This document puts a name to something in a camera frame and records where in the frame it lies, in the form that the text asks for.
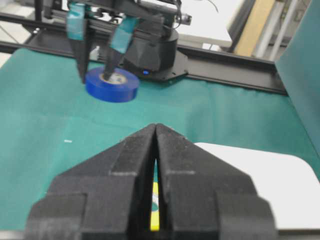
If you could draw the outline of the teal finger of the left gripper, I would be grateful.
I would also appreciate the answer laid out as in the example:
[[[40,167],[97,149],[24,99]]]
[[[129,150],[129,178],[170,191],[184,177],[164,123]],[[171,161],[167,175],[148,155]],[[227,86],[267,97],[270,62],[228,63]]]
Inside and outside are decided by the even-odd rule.
[[[107,81],[118,67],[129,45],[138,24],[137,17],[125,17],[115,28],[108,42],[103,77]]]

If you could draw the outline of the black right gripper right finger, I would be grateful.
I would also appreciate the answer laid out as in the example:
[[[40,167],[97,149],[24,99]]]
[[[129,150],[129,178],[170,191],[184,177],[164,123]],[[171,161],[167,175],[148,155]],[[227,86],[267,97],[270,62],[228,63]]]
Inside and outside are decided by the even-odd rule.
[[[248,174],[163,124],[156,126],[156,138],[171,239],[277,239],[270,204]]]

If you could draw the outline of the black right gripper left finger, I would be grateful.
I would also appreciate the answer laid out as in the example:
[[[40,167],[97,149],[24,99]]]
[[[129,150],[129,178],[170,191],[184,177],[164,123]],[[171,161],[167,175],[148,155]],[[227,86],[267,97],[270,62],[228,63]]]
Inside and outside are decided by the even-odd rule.
[[[156,125],[57,175],[28,215],[27,240],[133,240],[150,225]]]

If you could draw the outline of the finger of the left gripper with teal pad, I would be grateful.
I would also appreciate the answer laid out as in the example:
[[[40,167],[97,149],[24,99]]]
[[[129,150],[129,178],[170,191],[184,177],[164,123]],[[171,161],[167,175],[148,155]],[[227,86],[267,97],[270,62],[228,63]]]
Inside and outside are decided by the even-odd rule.
[[[85,83],[88,69],[86,5],[84,3],[68,2],[68,8],[66,17],[67,37],[76,60],[79,77],[81,82]]]

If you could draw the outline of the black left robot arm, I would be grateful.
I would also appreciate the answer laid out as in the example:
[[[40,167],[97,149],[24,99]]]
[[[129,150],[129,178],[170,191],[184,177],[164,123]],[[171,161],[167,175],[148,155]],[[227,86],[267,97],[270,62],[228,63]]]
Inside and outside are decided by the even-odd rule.
[[[187,57],[178,52],[177,23],[188,25],[191,16],[181,11],[180,0],[170,0],[175,8],[145,0],[69,0],[66,32],[82,83],[86,83],[89,55],[96,36],[92,26],[108,14],[104,28],[113,28],[109,36],[105,67],[102,75],[108,79],[116,68],[126,70],[142,79],[164,82],[174,74],[184,75],[187,70],[178,60]]]

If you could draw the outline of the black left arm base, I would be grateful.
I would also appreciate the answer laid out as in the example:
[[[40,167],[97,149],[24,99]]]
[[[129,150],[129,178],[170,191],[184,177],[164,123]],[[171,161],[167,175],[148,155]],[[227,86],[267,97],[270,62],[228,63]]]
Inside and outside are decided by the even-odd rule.
[[[186,76],[189,73],[188,57],[177,50],[178,38],[176,30],[156,45],[134,37],[124,55],[122,68],[140,79],[159,83]]]

